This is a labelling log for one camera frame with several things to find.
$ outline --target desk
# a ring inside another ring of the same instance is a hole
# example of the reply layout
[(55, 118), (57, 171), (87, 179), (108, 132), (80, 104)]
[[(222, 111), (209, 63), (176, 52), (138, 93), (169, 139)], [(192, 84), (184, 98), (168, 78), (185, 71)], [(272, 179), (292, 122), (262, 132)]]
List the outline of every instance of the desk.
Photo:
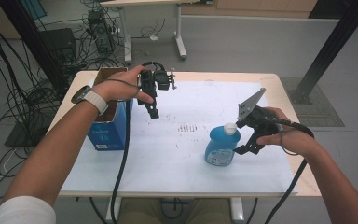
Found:
[[(72, 106), (73, 104), (70, 103), (71, 96), (82, 86), (89, 84), (91, 80), (93, 80), (96, 77), (97, 72), (96, 71), (83, 71), (79, 72), (76, 75), (76, 78), (74, 79), (74, 82), (72, 83), (69, 91), (67, 92), (62, 105), (57, 112), (57, 115), (55, 119), (52, 122), (52, 125), (54, 125)], [(191, 72), (175, 72), (176, 74), (176, 81), (206, 81), (206, 80), (213, 80), (213, 81), (221, 81), (221, 82), (254, 82), (254, 83), (260, 83), (262, 87), (266, 88), (266, 98), (268, 101), (268, 105), (279, 107), (282, 109), (282, 111), (293, 121), (298, 121), (296, 118), (296, 113), (294, 109), (291, 106), (291, 103), (283, 89), (283, 86), (279, 80), (279, 78), (276, 75), (273, 74), (246, 74), (246, 73), (191, 73)], [(86, 147), (90, 147), (90, 141), (87, 141), (86, 139), (84, 145), (87, 145)], [(111, 154), (115, 154), (116, 156), (107, 156), (106, 159), (110, 160), (109, 163), (116, 163), (117, 164), (117, 170), (119, 163), (121, 161), (121, 155), (122, 152), (111, 152)], [(288, 157), (289, 166), (290, 169), (292, 169), (292, 172), (294, 173), (296, 169), (298, 168), (299, 164), (302, 161), (301, 157)], [(76, 162), (82, 162), (83, 165), (92, 166), (92, 159), (91, 158), (83, 158), (79, 156), (78, 161)], [(161, 174), (156, 174), (156, 176), (164, 175), (164, 171), (161, 171)], [(92, 183), (93, 176), (89, 176), (90, 181), (89, 183), (94, 186), (89, 186), (90, 189), (101, 185), (101, 182), (95, 182)], [(85, 178), (84, 176), (78, 176), (78, 179)], [(112, 179), (110, 180), (111, 183), (114, 184), (115, 179), (112, 175)], [(62, 188), (62, 192), (60, 195), (66, 195), (66, 196), (104, 196), (104, 197), (110, 197), (111, 192), (109, 190), (102, 190), (102, 191), (94, 191), (94, 190), (67, 190), (66, 185), (68, 183), (65, 182), (64, 187)], [(297, 194), (296, 196), (320, 196), (320, 191), (316, 185), (316, 182), (313, 178), (313, 174), (311, 173), (309, 167), (306, 168), (306, 170), (303, 172), (303, 175), (300, 177), (297, 183)], [(190, 197), (246, 197), (246, 196), (282, 196), (282, 193), (275, 193), (275, 194), (263, 194), (263, 193), (246, 193), (246, 192), (233, 192), (233, 193), (227, 193), (227, 192), (199, 192), (199, 191), (192, 191), (192, 192), (183, 192), (180, 195), (177, 195), (176, 193), (170, 194), (161, 194), (160, 192), (118, 192), (118, 196), (122, 197), (135, 197), (135, 196), (144, 196), (144, 197), (160, 197), (160, 196), (190, 196)]]
[(101, 2), (103, 7), (116, 7), (119, 11), (121, 19), (121, 29), (124, 38), (124, 60), (126, 63), (131, 63), (131, 37), (128, 32), (128, 19), (134, 18), (149, 18), (157, 15), (164, 17), (163, 15), (172, 16), (176, 18), (176, 32), (174, 37), (176, 45), (179, 49), (179, 55), (182, 59), (187, 57), (185, 45), (183, 44), (181, 36), (181, 4), (194, 3), (199, 0), (115, 0), (109, 2)]

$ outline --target gray floor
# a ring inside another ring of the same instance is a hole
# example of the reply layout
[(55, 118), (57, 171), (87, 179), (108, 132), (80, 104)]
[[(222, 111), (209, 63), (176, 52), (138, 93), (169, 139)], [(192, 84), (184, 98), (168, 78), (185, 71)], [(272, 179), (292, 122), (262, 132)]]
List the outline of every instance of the gray floor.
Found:
[[(282, 20), (252, 18), (183, 17), (183, 39), (188, 57), (182, 61), (167, 21), (158, 41), (135, 39), (132, 65), (157, 61), (177, 71), (274, 73), (280, 77), (303, 77), (332, 32), (337, 21)], [(21, 43), (11, 41), (19, 51)], [(16, 74), (27, 87), (20, 66)], [(318, 85), (345, 124), (340, 128), (312, 128), (358, 189), (358, 28), (325, 72)], [(7, 88), (0, 75), (0, 117), (7, 111)], [(0, 125), (0, 159), (8, 151), (3, 145), (15, 123), (5, 119)], [(10, 167), (14, 161), (7, 163)], [(10, 180), (0, 184), (0, 196)], [(244, 198), (245, 217), (252, 209), (252, 198)], [(263, 198), (252, 223), (266, 220), (278, 198)], [(96, 199), (105, 213), (107, 199)], [(59, 198), (55, 210), (58, 223), (99, 223), (88, 198)], [(291, 197), (272, 223), (329, 223), (321, 198)]]

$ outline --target person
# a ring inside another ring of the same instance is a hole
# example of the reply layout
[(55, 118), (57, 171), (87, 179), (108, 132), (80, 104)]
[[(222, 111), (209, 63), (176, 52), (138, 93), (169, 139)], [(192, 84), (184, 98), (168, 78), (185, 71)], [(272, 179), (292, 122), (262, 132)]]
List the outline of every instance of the person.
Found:
[[(135, 97), (150, 104), (153, 98), (136, 88), (137, 76), (145, 69), (138, 65), (128, 72), (114, 74), (110, 78), (121, 81), (105, 81), (94, 86), (92, 91), (103, 97), (106, 102)], [(269, 109), (278, 118), (288, 119), (280, 109)], [(37, 223), (56, 222), (52, 206), (98, 113), (96, 106), (88, 101), (82, 101), (74, 105), (48, 132), (7, 189), (0, 206), (0, 223), (23, 224), (35, 223), (36, 220)], [(282, 133), (258, 138), (257, 143), (282, 145), (303, 156), (315, 175), (332, 223), (358, 223), (358, 192), (327, 151), (308, 135), (291, 130), (289, 127), (284, 129)], [(213, 207), (213, 211), (219, 210), (219, 204), (224, 208), (220, 210), (227, 208), (227, 200), (197, 200), (197, 202), (195, 210), (201, 212), (194, 213), (194, 216), (190, 215), (194, 223), (206, 223), (203, 218), (213, 216), (211, 210), (208, 210), (208, 204), (217, 206)], [(126, 217), (133, 217), (133, 215), (142, 216), (144, 210), (137, 210), (138, 208), (131, 200), (124, 202), (119, 222), (126, 223)], [(222, 221), (218, 223), (229, 223), (227, 216), (221, 218)], [(155, 223), (158, 223), (159, 219), (160, 217), (155, 218)]]

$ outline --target bottle cap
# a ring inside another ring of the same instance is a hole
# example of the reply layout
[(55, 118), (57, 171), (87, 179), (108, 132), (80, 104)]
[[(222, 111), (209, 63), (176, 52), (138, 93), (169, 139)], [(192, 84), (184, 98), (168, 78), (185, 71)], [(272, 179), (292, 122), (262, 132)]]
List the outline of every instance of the bottle cap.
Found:
[(227, 123), (224, 127), (225, 134), (233, 135), (237, 131), (237, 124), (235, 123)]

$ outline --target blue box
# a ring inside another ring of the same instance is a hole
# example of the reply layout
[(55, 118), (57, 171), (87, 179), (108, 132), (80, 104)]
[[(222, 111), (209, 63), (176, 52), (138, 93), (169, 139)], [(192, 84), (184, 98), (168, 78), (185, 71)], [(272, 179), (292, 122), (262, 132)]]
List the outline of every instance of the blue box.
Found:
[[(127, 68), (101, 68), (95, 78), (94, 85), (105, 81), (117, 72)], [(98, 116), (89, 129), (88, 137), (96, 150), (124, 150), (126, 141), (126, 103), (108, 102), (109, 107)]]

